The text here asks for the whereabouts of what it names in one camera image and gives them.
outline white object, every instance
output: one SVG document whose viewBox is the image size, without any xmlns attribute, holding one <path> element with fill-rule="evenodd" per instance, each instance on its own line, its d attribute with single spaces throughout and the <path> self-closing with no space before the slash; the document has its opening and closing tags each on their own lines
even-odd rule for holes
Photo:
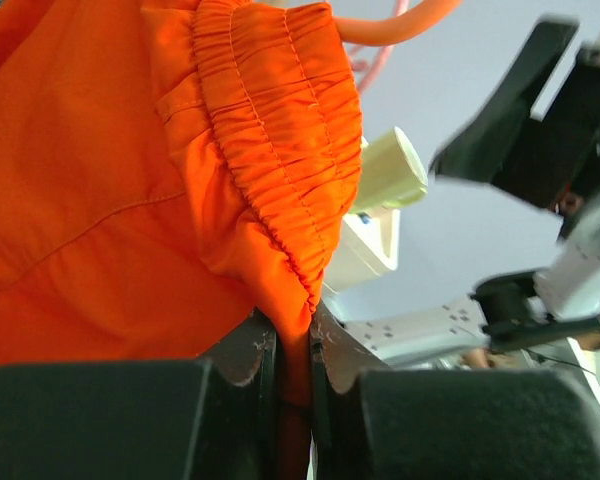
<svg viewBox="0 0 600 480">
<path fill-rule="evenodd" d="M 400 210 L 387 210 L 365 224 L 345 215 L 340 245 L 327 267 L 323 295 L 332 296 L 398 268 Z"/>
<path fill-rule="evenodd" d="M 347 322 L 358 342 L 394 367 L 412 367 L 431 360 L 486 347 L 487 322 L 480 304 L 463 297 L 424 312 L 373 322 Z"/>
<path fill-rule="evenodd" d="M 362 175 L 356 205 L 364 208 L 354 207 L 353 211 L 364 211 L 368 221 L 354 213 L 345 215 L 340 245 L 325 272 L 325 298 L 398 268 L 397 206 L 414 203 L 427 193 L 425 168 L 402 130 L 393 128 L 372 144 L 364 137 L 361 142 Z"/>
<path fill-rule="evenodd" d="M 534 280 L 538 297 L 557 320 L 600 314 L 600 248 L 567 242 L 551 268 L 538 272 Z"/>
<path fill-rule="evenodd" d="M 418 153 L 404 132 L 394 127 L 362 149 L 362 175 L 351 213 L 406 207 L 422 199 L 427 186 Z"/>
</svg>

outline orange tube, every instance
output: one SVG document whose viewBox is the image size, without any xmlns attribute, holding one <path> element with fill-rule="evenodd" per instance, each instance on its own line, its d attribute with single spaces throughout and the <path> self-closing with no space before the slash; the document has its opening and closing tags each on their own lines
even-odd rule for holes
<svg viewBox="0 0 600 480">
<path fill-rule="evenodd" d="M 386 20 L 335 18 L 343 42 L 383 47 L 413 38 L 433 27 L 453 11 L 462 0 L 424 0 L 398 17 Z"/>
<path fill-rule="evenodd" d="M 393 9 L 393 16 L 398 17 L 405 13 L 409 9 L 409 0 L 396 0 L 395 7 Z M 376 58 L 373 60 L 373 64 L 369 68 L 367 74 L 362 77 L 362 80 L 358 82 L 358 93 L 362 95 L 369 85 L 371 85 L 375 79 L 378 77 L 384 65 L 389 60 L 391 56 L 391 52 L 393 51 L 395 45 L 387 45 L 386 47 L 380 48 L 378 53 L 376 54 Z"/>
</svg>

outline stitching seam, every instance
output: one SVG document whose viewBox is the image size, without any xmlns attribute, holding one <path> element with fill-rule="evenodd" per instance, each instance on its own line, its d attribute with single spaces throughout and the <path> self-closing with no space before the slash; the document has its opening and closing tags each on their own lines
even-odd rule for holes
<svg viewBox="0 0 600 480">
<path fill-rule="evenodd" d="M 164 123 L 168 122 L 171 117 L 173 117 L 176 113 L 179 113 L 183 110 L 188 110 L 189 108 L 201 107 L 204 105 L 203 100 L 193 100 L 191 102 L 179 103 L 178 105 L 174 105 L 173 107 L 167 108 L 162 114 L 162 121 Z"/>
<path fill-rule="evenodd" d="M 233 64 L 234 64 L 234 67 L 235 67 L 235 69 L 236 69 L 236 72 L 237 72 L 237 74 L 238 74 L 238 80 L 240 81 L 240 86 L 241 86 L 241 88 L 242 88 L 242 91 L 244 92 L 244 94 L 245 94 L 245 96 L 246 96 L 247 100 L 249 101 L 249 104 L 250 104 L 250 106 L 251 106 L 251 111 L 253 112 L 253 115 L 255 116 L 255 118 L 256 118 L 256 120 L 257 120 L 258 124 L 260 125 L 260 129 L 261 129 L 261 131 L 262 131 L 262 134 L 263 134 L 264 138 L 265 138 L 265 139 L 266 139 L 266 141 L 267 141 L 267 144 L 268 144 L 268 146 L 269 146 L 269 148 L 270 148 L 270 151 L 271 151 L 271 153 L 274 155 L 274 157 L 275 157 L 275 158 L 276 158 L 276 160 L 278 161 L 278 166 L 279 166 L 279 168 L 282 170 L 282 172 L 284 173 L 284 178 L 285 178 L 285 181 L 286 181 L 286 182 L 287 182 L 287 184 L 288 184 L 288 185 L 289 185 L 289 186 L 290 186 L 290 187 L 291 187 L 291 188 L 294 190 L 294 192 L 296 193 L 296 196 L 298 197 L 298 200 L 300 201 L 301 205 L 304 207 L 304 209 L 305 209 L 305 212 L 307 213 L 307 215 L 308 215 L 309 219 L 311 220 L 311 223 L 312 223 L 312 225 L 313 225 L 313 228 L 314 228 L 314 231 L 315 231 L 315 233 L 316 233 L 316 236 L 317 236 L 317 238 L 318 238 L 318 239 L 319 239 L 319 241 L 320 241 L 320 249 L 321 249 L 321 251 L 322 251 L 321 263 L 324 263 L 324 261 L 325 261 L 325 258 L 326 258 L 326 246 L 325 246 L 325 243 L 324 243 L 324 239 L 323 239 L 323 237 L 322 237 L 322 235 L 320 234 L 320 231 L 319 231 L 319 229 L 318 229 L 318 225 L 317 225 L 317 223 L 316 223 L 316 220 L 315 220 L 315 218 L 313 217 L 313 215 L 311 214 L 311 211 L 310 211 L 309 207 L 307 206 L 306 202 L 305 202 L 305 201 L 304 201 L 304 199 L 302 198 L 302 195 L 300 195 L 300 192 L 298 191 L 298 188 L 296 187 L 296 185 L 295 185 L 295 184 L 294 184 L 294 183 L 291 181 L 291 179 L 289 178 L 289 175 L 288 175 L 288 173 L 287 173 L 287 170 L 285 169 L 284 165 L 282 164 L 282 161 L 281 161 L 281 159 L 280 159 L 280 157 L 279 157 L 279 155 L 278 155 L 278 152 L 276 152 L 275 148 L 273 148 L 273 143 L 271 142 L 271 138 L 269 137 L 269 135 L 268 135 L 268 133 L 267 133 L 266 129 L 264 128 L 264 122 L 263 122 L 263 121 L 262 121 L 262 119 L 259 117 L 259 115 L 258 115 L 258 112 L 256 111 L 256 108 L 255 108 L 255 105 L 254 105 L 254 103 L 253 103 L 253 100 L 252 100 L 252 99 L 251 99 L 251 97 L 249 96 L 249 92 L 247 91 L 247 87 L 246 87 L 246 85 L 245 85 L 245 83 L 244 83 L 244 80 L 243 80 L 243 78 L 242 78 L 242 75 L 241 75 L 241 73 L 240 73 L 240 68 L 238 67 L 238 62 L 237 62 L 237 59 L 236 59 L 236 56 L 235 56 L 235 51 L 234 51 L 234 48 L 233 48 L 233 16 L 234 16 L 234 14 L 235 14 L 235 11 L 236 11 L 236 9 L 234 9 L 234 10 L 231 12 L 231 15 L 229 16 L 229 46 L 230 46 L 230 48 L 231 48 L 231 57 L 232 57 L 232 59 L 233 59 Z M 235 177 L 234 177 L 234 175 L 231 175 L 231 177 L 232 177 L 232 179 L 233 179 L 233 181 L 234 181 L 234 183 L 235 183 Z M 236 187 L 237 187 L 237 188 L 238 188 L 238 190 L 241 192 L 241 194 L 242 194 L 243 198 L 245 199 L 245 201 L 247 202 L 247 204 L 251 206 L 251 208 L 252 208 L 252 210 L 254 211 L 254 213 L 256 214 L 256 216 L 257 216 L 258 220 L 259 220 L 259 221 L 260 221 L 260 222 L 261 222 L 263 225 L 265 225 L 265 226 L 267 227 L 267 230 L 270 232 L 270 234 L 271 234 L 273 237 L 276 237 L 276 235 L 274 234 L 274 232 L 272 232 L 272 231 L 271 231 L 271 229 L 269 228 L 269 226 L 267 225 L 267 223 L 266 223 L 266 222 L 265 222 L 265 221 L 262 219 L 262 217 L 259 215 L 259 213 L 256 211 L 256 209 L 255 209 L 255 208 L 254 208 L 254 207 L 251 205 L 251 202 L 249 202 L 249 201 L 248 201 L 248 199 L 247 199 L 247 197 L 246 197 L 246 195 L 245 195 L 245 191 L 244 191 L 242 188 L 240 188 L 240 186 L 239 186 L 239 185 L 237 185 L 237 184 L 236 184 Z M 285 249 L 285 248 L 282 246 L 282 242 L 280 242 L 280 240 L 279 240 L 278 238 L 276 238 L 275 240 L 276 240 L 276 243 L 278 243 L 278 246 L 279 246 L 279 248 L 280 248 L 282 251 L 284 251 L 284 252 L 287 254 L 287 257 L 289 257 L 289 260 L 290 260 L 290 262 L 291 262 L 291 264 L 292 264 L 292 266 L 293 266 L 293 270 L 295 271 L 296 275 L 298 275 L 298 277 L 300 277 L 300 274 L 299 274 L 299 268 L 298 268 L 298 267 L 297 267 L 297 266 L 294 264 L 293 260 L 291 259 L 291 255 L 290 255 L 290 253 L 289 253 L 289 252 L 288 252 L 288 251 L 287 251 L 287 250 L 286 250 L 286 249 Z M 307 285 L 306 285 L 304 282 L 302 282 L 302 283 L 303 283 L 303 285 L 305 286 L 305 289 L 307 289 L 307 290 L 308 290 L 308 288 L 307 288 L 308 286 L 307 286 Z"/>
<path fill-rule="evenodd" d="M 331 157 L 331 164 L 333 165 L 333 168 L 335 169 L 336 172 L 336 177 L 338 177 L 338 180 L 340 181 L 340 205 L 344 205 L 344 199 L 345 199 L 345 195 L 344 195 L 344 180 L 342 177 L 342 172 L 340 171 L 340 167 L 338 167 L 338 163 L 336 162 L 336 156 L 333 153 L 333 141 L 331 140 L 331 135 L 329 132 L 329 127 L 327 124 L 327 119 L 324 116 L 324 110 L 322 109 L 322 105 L 320 105 L 320 102 L 318 102 L 318 95 L 316 95 L 316 91 L 313 88 L 313 85 L 311 84 L 311 80 L 309 80 L 309 77 L 307 76 L 305 70 L 304 70 L 304 65 L 302 65 L 302 62 L 300 61 L 300 55 L 298 55 L 298 51 L 296 50 L 296 46 L 293 43 L 293 38 L 291 37 L 291 30 L 289 29 L 289 24 L 287 23 L 287 10 L 284 10 L 284 29 L 287 31 L 287 38 L 289 39 L 289 45 L 291 46 L 291 50 L 293 51 L 293 56 L 296 59 L 296 62 L 298 62 L 298 67 L 300 68 L 300 73 L 302 74 L 302 78 L 304 78 L 304 81 L 307 83 L 307 86 L 309 87 L 309 90 L 311 91 L 311 96 L 313 97 L 313 101 L 315 102 L 315 106 L 318 108 L 318 111 L 320 112 L 320 119 L 322 120 L 322 125 L 324 127 L 324 133 L 327 136 L 327 141 L 329 142 L 329 156 Z"/>
<path fill-rule="evenodd" d="M 46 259 L 48 259 L 49 257 L 53 256 L 55 253 L 59 252 L 60 250 L 62 250 L 66 246 L 74 243 L 79 238 L 81 238 L 82 236 L 86 235 L 88 232 L 90 232 L 95 227 L 97 227 L 99 224 L 101 224 L 105 220 L 111 218 L 113 215 L 115 215 L 117 213 L 121 213 L 121 212 L 123 212 L 125 210 L 130 210 L 130 209 L 135 208 L 135 207 L 141 207 L 141 206 L 144 206 L 144 205 L 150 205 L 150 204 L 155 204 L 155 203 L 161 203 L 161 202 L 168 201 L 168 200 L 173 200 L 175 198 L 181 197 L 185 193 L 186 192 L 183 190 L 183 191 L 179 191 L 179 192 L 172 193 L 172 194 L 169 194 L 169 195 L 163 195 L 161 197 L 149 198 L 149 199 L 144 199 L 144 200 L 136 200 L 136 201 L 129 202 L 129 203 L 126 203 L 126 204 L 124 204 L 122 206 L 115 207 L 115 208 L 111 209 L 108 213 L 106 213 L 105 215 L 103 215 L 102 217 L 100 217 L 98 220 L 94 221 L 91 225 L 89 225 L 87 228 L 85 228 L 84 230 L 82 230 L 80 233 L 69 237 L 67 240 L 65 240 L 64 242 L 62 242 L 59 246 L 57 246 L 53 250 L 47 252 L 46 254 L 42 255 L 38 260 L 35 260 L 28 268 L 26 268 L 25 270 L 23 270 L 20 273 L 20 275 L 18 275 L 11 282 L 9 282 L 6 285 L 4 285 L 2 288 L 4 289 L 4 288 L 7 288 L 7 287 L 9 287 L 11 285 L 14 285 L 21 278 L 23 278 L 29 272 L 31 272 L 32 270 L 34 270 L 38 265 L 40 265 L 42 262 L 44 262 Z"/>
</svg>

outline white wall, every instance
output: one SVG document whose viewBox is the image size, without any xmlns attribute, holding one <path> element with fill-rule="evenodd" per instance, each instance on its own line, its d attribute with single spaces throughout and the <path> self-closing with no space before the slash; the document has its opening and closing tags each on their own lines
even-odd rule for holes
<svg viewBox="0 0 600 480">
<path fill-rule="evenodd" d="M 388 0 L 332 3 L 336 14 L 366 18 L 392 8 Z M 362 98 L 367 139 L 397 125 L 428 164 L 488 98 L 544 13 L 575 16 L 581 29 L 539 102 L 543 111 L 577 47 L 600 32 L 600 0 L 595 8 L 585 0 L 465 0 L 433 30 L 396 48 Z M 428 308 L 485 276 L 545 265 L 557 253 L 558 229 L 551 214 L 494 189 L 433 182 L 422 203 L 403 211 L 399 270 L 341 294 L 337 313 L 368 320 Z"/>
</svg>

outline cream mug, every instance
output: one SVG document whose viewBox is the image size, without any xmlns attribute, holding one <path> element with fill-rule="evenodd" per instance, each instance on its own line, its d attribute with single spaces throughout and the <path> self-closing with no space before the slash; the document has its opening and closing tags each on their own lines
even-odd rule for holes
<svg viewBox="0 0 600 480">
<path fill-rule="evenodd" d="M 350 213 L 403 208 L 427 194 L 427 172 L 398 127 L 363 146 L 362 175 Z"/>
</svg>

